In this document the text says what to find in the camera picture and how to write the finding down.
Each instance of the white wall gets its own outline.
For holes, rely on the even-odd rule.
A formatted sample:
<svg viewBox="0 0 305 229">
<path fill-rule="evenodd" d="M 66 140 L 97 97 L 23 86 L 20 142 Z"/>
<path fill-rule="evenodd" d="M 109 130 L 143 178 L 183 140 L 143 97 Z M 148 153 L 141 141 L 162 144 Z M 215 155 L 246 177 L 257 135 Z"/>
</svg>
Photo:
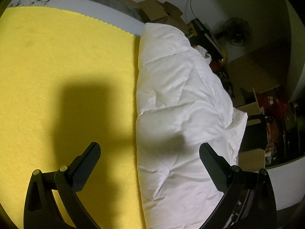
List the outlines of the white wall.
<svg viewBox="0 0 305 229">
<path fill-rule="evenodd" d="M 182 18 L 188 23 L 194 18 L 189 0 L 169 1 L 184 13 Z M 219 31 L 223 23 L 232 17 L 240 17 L 250 24 L 254 40 L 245 47 L 225 44 L 229 60 L 238 58 L 280 37 L 290 38 L 289 18 L 285 0 L 192 0 L 192 8 L 201 22 Z"/>
<path fill-rule="evenodd" d="M 300 202 L 305 194 L 305 157 L 269 169 L 276 209 L 284 209 Z"/>
<path fill-rule="evenodd" d="M 305 27 L 288 0 L 286 3 L 291 25 L 291 54 L 286 89 L 293 101 L 305 87 Z"/>
</svg>

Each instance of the black clamp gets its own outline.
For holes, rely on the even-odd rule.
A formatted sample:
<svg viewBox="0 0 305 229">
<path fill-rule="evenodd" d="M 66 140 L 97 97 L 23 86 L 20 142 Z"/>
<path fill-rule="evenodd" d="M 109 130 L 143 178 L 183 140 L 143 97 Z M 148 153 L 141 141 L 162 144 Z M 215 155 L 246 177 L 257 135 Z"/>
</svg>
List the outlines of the black clamp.
<svg viewBox="0 0 305 229">
<path fill-rule="evenodd" d="M 78 199 L 76 192 L 83 189 L 100 156 L 100 145 L 92 142 L 85 152 L 77 156 L 69 166 L 64 165 L 58 171 L 48 173 L 34 170 L 26 194 L 24 229 L 74 228 L 64 222 L 52 189 L 58 190 L 76 228 L 99 229 L 100 227 Z"/>
<path fill-rule="evenodd" d="M 276 229 L 276 204 L 272 184 L 265 169 L 258 173 L 230 166 L 208 143 L 199 156 L 217 190 L 224 195 L 200 229 Z"/>
</svg>

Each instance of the cardboard box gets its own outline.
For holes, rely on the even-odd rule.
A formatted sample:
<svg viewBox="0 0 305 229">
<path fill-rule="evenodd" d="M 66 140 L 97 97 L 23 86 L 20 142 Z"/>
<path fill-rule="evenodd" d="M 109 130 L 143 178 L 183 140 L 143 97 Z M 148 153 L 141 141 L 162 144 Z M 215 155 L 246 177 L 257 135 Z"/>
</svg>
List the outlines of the cardboard box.
<svg viewBox="0 0 305 229">
<path fill-rule="evenodd" d="M 183 13 L 175 5 L 157 0 L 144 0 L 138 4 L 144 12 L 144 22 L 168 24 L 188 33 L 188 25 L 181 19 Z"/>
<path fill-rule="evenodd" d="M 243 171 L 256 172 L 265 168 L 265 151 L 254 149 L 238 154 L 238 166 Z"/>
<path fill-rule="evenodd" d="M 286 83 L 290 63 L 290 45 L 277 40 L 226 64 L 234 87 L 233 106 L 248 104 L 253 88 L 259 94 Z"/>
<path fill-rule="evenodd" d="M 248 116 L 259 115 L 260 109 L 258 106 L 257 99 L 255 102 L 246 104 L 237 108 L 240 111 L 247 113 Z M 259 119 L 250 120 L 247 122 L 247 126 L 261 123 Z M 244 171 L 255 172 L 265 168 L 265 151 L 262 149 L 254 149 L 251 151 L 245 151 L 238 153 L 238 166 Z"/>
</svg>

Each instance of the clutter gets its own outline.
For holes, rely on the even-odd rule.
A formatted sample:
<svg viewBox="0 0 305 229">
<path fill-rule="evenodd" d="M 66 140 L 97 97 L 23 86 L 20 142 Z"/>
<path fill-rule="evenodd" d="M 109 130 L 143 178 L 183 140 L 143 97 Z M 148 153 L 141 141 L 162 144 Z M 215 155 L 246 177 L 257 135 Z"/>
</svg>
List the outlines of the clutter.
<svg viewBox="0 0 305 229">
<path fill-rule="evenodd" d="M 222 60 L 221 46 L 215 38 L 213 31 L 207 24 L 202 24 L 199 19 L 194 19 L 189 23 L 190 34 L 188 39 L 192 46 L 200 45 L 211 55 L 212 60 Z"/>
<path fill-rule="evenodd" d="M 184 34 L 189 31 L 188 25 L 181 19 L 183 13 L 175 5 L 158 0 L 144 0 L 138 3 L 143 11 L 143 21 L 171 25 Z"/>
<path fill-rule="evenodd" d="M 276 145 L 274 143 L 270 144 L 265 152 L 266 165 L 271 165 L 272 160 L 276 160 Z"/>
</svg>

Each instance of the yellow mattress topper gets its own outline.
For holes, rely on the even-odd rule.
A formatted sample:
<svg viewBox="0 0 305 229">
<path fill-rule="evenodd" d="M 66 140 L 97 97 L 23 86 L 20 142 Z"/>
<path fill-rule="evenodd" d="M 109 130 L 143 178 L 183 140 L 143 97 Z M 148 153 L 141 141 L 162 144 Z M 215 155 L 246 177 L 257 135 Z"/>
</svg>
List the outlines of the yellow mattress topper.
<svg viewBox="0 0 305 229">
<path fill-rule="evenodd" d="M 135 145 L 138 43 L 132 34 L 71 11 L 5 10 L 0 203 L 19 228 L 33 170 L 69 165 L 92 141 L 102 155 L 78 197 L 101 228 L 145 228 Z"/>
</svg>

